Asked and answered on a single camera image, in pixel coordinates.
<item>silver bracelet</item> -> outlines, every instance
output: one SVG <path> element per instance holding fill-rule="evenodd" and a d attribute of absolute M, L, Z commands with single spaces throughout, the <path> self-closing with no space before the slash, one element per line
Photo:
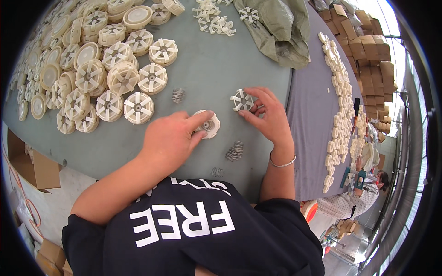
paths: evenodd
<path fill-rule="evenodd" d="M 275 164 L 272 162 L 272 159 L 270 158 L 271 155 L 272 155 L 272 152 L 270 152 L 270 155 L 269 155 L 270 163 L 271 163 L 273 166 L 278 167 L 278 168 L 283 168 L 283 167 L 286 167 L 286 166 L 288 166 L 288 165 L 291 165 L 291 164 L 293 164 L 293 162 L 295 162 L 295 159 L 296 159 L 296 154 L 295 154 L 295 156 L 293 157 L 292 161 L 288 162 L 288 163 L 285 164 L 285 165 L 278 166 L 278 165 L 275 165 Z"/>

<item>woman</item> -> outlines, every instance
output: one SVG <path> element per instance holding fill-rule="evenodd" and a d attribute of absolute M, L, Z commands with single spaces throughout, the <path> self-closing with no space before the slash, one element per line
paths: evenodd
<path fill-rule="evenodd" d="M 138 156 L 88 187 L 63 228 L 82 275 L 324 275 L 322 248 L 294 200 L 294 143 L 284 106 L 263 87 L 239 115 L 274 147 L 255 208 L 227 182 L 170 178 L 213 116 L 176 112 L 146 129 Z"/>
<path fill-rule="evenodd" d="M 361 159 L 356 160 L 356 170 L 361 169 Z M 347 193 L 334 195 L 331 197 L 318 198 L 318 213 L 335 219 L 354 218 L 365 213 L 379 196 L 378 190 L 386 191 L 390 186 L 388 175 L 380 170 L 376 175 L 376 183 L 371 183 L 365 179 L 364 186 L 370 191 L 354 188 L 353 195 Z"/>

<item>factory floor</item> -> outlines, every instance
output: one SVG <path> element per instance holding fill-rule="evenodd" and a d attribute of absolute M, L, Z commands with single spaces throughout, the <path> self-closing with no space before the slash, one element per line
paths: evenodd
<path fill-rule="evenodd" d="M 2 140 L 3 145 L 7 145 L 7 126 L 2 122 Z M 96 179 L 88 177 L 80 172 L 64 167 L 60 171 L 60 188 L 48 189 L 50 193 L 42 193 L 36 188 L 27 183 L 20 177 L 21 186 L 19 187 L 14 179 L 14 176 L 9 175 L 8 162 L 2 156 L 2 171 L 5 179 L 5 188 L 8 194 L 13 189 L 16 191 L 19 201 L 24 203 L 24 195 L 35 206 L 32 210 L 34 217 L 38 215 L 41 218 L 41 224 L 38 227 L 41 235 L 61 245 L 61 231 L 63 226 L 67 224 L 67 219 L 77 197 L 90 185 L 95 183 Z M 25 221 L 26 227 L 31 233 L 31 236 L 35 239 L 41 239 L 39 233 L 32 227 L 31 223 L 24 217 L 20 216 L 21 221 Z M 316 213 L 315 217 L 310 222 L 310 229 L 313 233 L 320 237 L 324 230 L 328 229 L 331 224 L 335 222 L 335 219 L 328 218 L 321 214 Z"/>

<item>black sleeve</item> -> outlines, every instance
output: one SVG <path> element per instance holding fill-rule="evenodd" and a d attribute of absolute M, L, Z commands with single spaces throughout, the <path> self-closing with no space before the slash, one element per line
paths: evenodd
<path fill-rule="evenodd" d="M 63 227 L 61 242 L 66 259 L 75 276 L 103 275 L 103 241 L 105 228 L 74 214 Z"/>
<path fill-rule="evenodd" d="M 318 238 L 310 230 L 309 224 L 301 213 L 299 202 L 285 198 L 274 198 L 258 203 L 255 206 L 263 217 L 278 228 L 287 237 L 299 240 L 305 236 L 322 256 L 322 246 Z"/>

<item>metal spring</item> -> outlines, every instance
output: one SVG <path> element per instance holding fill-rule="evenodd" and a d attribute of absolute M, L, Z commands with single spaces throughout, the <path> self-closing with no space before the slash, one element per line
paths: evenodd
<path fill-rule="evenodd" d="M 243 145 L 243 142 L 235 141 L 233 147 L 231 147 L 225 154 L 225 157 L 231 162 L 243 157 Z"/>
<path fill-rule="evenodd" d="M 175 88 L 172 92 L 172 101 L 174 103 L 181 103 L 186 92 L 182 88 Z"/>
<path fill-rule="evenodd" d="M 224 176 L 224 170 L 215 167 L 215 168 L 212 169 L 212 176 L 213 177 L 223 177 Z"/>

